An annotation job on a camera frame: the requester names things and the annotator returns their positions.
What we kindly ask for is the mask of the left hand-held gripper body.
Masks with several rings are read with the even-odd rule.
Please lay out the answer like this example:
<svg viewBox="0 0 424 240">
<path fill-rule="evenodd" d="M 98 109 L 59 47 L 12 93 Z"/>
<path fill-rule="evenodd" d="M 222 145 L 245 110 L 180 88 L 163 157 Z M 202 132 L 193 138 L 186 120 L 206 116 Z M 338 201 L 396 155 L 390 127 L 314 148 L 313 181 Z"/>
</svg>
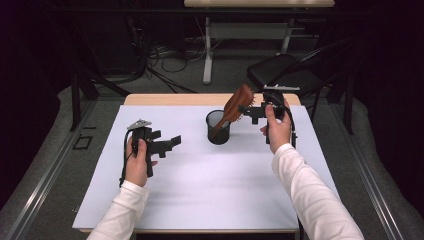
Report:
<svg viewBox="0 0 424 240">
<path fill-rule="evenodd" d="M 166 152 L 173 149 L 173 145 L 170 140 L 158 141 L 157 139 L 151 139 L 151 134 L 154 132 L 150 128 L 151 122 L 147 120 L 139 119 L 127 128 L 127 134 L 131 134 L 132 138 L 132 152 L 136 154 L 138 152 L 138 141 L 143 139 L 147 144 L 146 163 L 147 163 L 147 176 L 153 176 L 153 164 L 151 156 L 158 154 L 160 158 L 166 157 Z"/>
</svg>

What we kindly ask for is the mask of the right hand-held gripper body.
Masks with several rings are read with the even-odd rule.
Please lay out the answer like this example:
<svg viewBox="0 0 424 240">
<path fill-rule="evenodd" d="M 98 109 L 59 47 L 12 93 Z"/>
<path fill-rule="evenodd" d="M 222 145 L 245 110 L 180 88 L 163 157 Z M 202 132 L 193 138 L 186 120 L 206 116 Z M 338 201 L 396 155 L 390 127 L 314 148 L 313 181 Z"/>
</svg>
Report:
<svg viewBox="0 0 424 240">
<path fill-rule="evenodd" d="M 251 106 L 251 122 L 253 125 L 257 125 L 261 118 L 265 118 L 265 107 L 272 105 L 274 113 L 277 118 L 283 117 L 285 112 L 291 119 L 291 143 L 295 144 L 297 140 L 296 127 L 293 120 L 291 110 L 285 105 L 285 98 L 282 93 L 282 87 L 269 87 L 265 86 L 263 91 L 263 100 L 259 106 Z"/>
</svg>

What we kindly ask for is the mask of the brown wooden hairbrush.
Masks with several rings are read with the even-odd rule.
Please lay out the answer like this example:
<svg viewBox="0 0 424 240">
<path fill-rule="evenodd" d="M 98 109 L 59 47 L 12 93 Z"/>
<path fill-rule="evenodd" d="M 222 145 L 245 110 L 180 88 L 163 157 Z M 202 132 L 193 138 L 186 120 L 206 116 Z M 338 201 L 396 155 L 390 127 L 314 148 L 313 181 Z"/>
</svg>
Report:
<svg viewBox="0 0 424 240">
<path fill-rule="evenodd" d="M 252 105 L 253 101 L 254 93 L 252 89 L 248 85 L 242 84 L 225 104 L 223 117 L 214 126 L 213 132 L 216 133 L 225 123 L 232 123 L 238 120 L 241 116 L 238 108 L 240 106 L 249 107 Z"/>
</svg>

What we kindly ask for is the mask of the black mesh pen holder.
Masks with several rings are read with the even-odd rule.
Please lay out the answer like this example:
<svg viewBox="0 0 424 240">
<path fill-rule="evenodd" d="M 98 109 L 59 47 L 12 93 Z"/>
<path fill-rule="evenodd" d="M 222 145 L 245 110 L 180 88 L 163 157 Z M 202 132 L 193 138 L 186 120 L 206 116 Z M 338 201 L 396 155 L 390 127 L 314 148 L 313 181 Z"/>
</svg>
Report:
<svg viewBox="0 0 424 240">
<path fill-rule="evenodd" d="M 213 110 L 206 116 L 207 138 L 215 145 L 225 144 L 230 138 L 230 122 L 224 121 L 223 125 L 217 128 L 223 114 L 223 110 Z"/>
</svg>

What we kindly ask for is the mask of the person's left hand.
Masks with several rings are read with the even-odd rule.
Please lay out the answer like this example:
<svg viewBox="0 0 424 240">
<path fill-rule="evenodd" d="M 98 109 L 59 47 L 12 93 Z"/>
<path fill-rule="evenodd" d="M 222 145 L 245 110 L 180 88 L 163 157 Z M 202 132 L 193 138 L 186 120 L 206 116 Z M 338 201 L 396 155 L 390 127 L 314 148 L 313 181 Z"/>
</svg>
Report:
<svg viewBox="0 0 424 240">
<path fill-rule="evenodd" d="M 138 152 L 132 152 L 132 138 L 129 138 L 127 144 L 127 162 L 125 171 L 125 180 L 137 186 L 144 187 L 147 183 L 147 163 L 146 163 L 147 144 L 143 139 L 138 141 Z"/>
</svg>

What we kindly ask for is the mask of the person's right hand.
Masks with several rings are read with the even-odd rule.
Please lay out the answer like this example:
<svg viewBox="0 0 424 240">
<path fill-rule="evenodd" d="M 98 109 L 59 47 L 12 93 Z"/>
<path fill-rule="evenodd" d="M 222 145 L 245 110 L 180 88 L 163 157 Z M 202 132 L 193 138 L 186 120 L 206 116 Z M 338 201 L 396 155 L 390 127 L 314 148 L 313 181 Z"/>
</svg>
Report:
<svg viewBox="0 0 424 240">
<path fill-rule="evenodd" d="M 275 154 L 280 146 L 291 141 L 291 119 L 288 112 L 285 112 L 283 117 L 277 118 L 272 105 L 265 107 L 265 115 L 268 125 L 262 127 L 260 131 L 269 138 L 270 150 Z"/>
</svg>

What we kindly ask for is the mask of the black folding chair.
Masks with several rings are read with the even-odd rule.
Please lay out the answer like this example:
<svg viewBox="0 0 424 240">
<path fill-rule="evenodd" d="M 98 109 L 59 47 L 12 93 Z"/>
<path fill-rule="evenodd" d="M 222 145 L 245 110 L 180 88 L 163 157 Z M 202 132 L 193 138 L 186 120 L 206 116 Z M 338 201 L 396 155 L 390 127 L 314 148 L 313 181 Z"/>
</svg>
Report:
<svg viewBox="0 0 424 240">
<path fill-rule="evenodd" d="M 336 71 L 330 67 L 352 45 L 353 40 L 347 38 L 315 49 L 300 59 L 290 54 L 274 56 L 249 66 L 247 77 L 259 90 L 277 85 L 286 87 L 285 93 L 303 98 L 319 92 L 336 77 Z"/>
</svg>

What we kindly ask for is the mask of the white desk with metal legs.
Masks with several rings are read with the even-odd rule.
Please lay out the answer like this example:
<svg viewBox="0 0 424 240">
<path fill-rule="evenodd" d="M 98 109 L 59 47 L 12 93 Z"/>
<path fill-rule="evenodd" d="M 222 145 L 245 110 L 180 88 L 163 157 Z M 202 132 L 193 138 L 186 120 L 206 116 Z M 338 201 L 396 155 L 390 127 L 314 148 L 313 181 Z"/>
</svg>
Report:
<svg viewBox="0 0 424 240">
<path fill-rule="evenodd" d="M 317 9 L 331 8 L 334 0 L 184 0 L 184 6 L 190 8 L 265 8 L 265 9 Z M 294 19 L 286 23 L 211 23 L 205 20 L 205 65 L 203 83 L 211 83 L 213 54 L 211 39 L 281 39 L 281 53 L 286 53 L 292 34 Z"/>
</svg>

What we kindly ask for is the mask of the black metal stand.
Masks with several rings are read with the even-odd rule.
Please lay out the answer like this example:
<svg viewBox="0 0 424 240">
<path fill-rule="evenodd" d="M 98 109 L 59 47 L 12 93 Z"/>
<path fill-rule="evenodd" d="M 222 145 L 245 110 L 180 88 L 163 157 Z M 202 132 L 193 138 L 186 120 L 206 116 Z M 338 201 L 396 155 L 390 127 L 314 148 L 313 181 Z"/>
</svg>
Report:
<svg viewBox="0 0 424 240">
<path fill-rule="evenodd" d="M 80 94 L 83 94 L 89 101 L 95 101 L 100 93 L 95 84 L 100 84 L 118 93 L 121 96 L 128 96 L 129 91 L 124 90 L 102 76 L 97 66 L 91 46 L 80 26 L 70 20 L 69 30 L 69 58 L 73 67 L 73 77 L 71 81 L 72 95 L 72 125 L 71 130 L 75 130 L 82 120 Z"/>
</svg>

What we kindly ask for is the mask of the dark curtain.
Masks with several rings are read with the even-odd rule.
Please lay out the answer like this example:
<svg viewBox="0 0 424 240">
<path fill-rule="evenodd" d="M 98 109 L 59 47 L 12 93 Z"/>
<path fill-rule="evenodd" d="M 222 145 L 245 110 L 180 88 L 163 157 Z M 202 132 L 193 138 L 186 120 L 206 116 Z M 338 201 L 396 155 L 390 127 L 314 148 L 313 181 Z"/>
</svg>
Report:
<svg viewBox="0 0 424 240">
<path fill-rule="evenodd" d="M 38 1 L 0 0 L 0 209 L 49 133 L 66 77 Z"/>
<path fill-rule="evenodd" d="M 424 0 L 376 0 L 356 96 L 379 158 L 424 218 Z"/>
</svg>

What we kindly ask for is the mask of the grey metal floor rail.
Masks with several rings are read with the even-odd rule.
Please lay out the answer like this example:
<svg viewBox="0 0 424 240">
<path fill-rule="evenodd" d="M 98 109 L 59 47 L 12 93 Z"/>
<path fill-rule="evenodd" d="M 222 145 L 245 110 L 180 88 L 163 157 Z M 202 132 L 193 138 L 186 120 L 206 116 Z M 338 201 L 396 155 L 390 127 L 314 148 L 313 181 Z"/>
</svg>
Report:
<svg viewBox="0 0 424 240">
<path fill-rule="evenodd" d="M 390 211 L 385 198 L 377 185 L 377 182 L 372 175 L 366 158 L 357 144 L 353 135 L 351 135 L 344 125 L 343 112 L 337 104 L 330 104 L 330 109 L 337 121 L 337 124 L 342 132 L 342 135 L 347 142 L 348 148 L 356 162 L 357 170 L 364 184 L 370 201 L 376 211 L 376 214 L 381 222 L 381 225 L 388 237 L 388 240 L 404 240 L 404 237 Z"/>
<path fill-rule="evenodd" d="M 60 145 L 54 160 L 48 165 L 48 168 L 42 175 L 35 189 L 31 193 L 29 199 L 23 207 L 18 218 L 12 225 L 11 230 L 5 240 L 24 240 L 24 237 L 35 219 L 39 209 L 47 198 L 52 186 L 54 185 L 61 169 L 63 168 L 68 154 L 71 152 L 72 146 L 77 142 L 83 125 L 86 123 L 91 113 L 95 109 L 97 102 L 89 101 L 84 107 L 81 120 L 75 129 L 69 132 Z"/>
</svg>

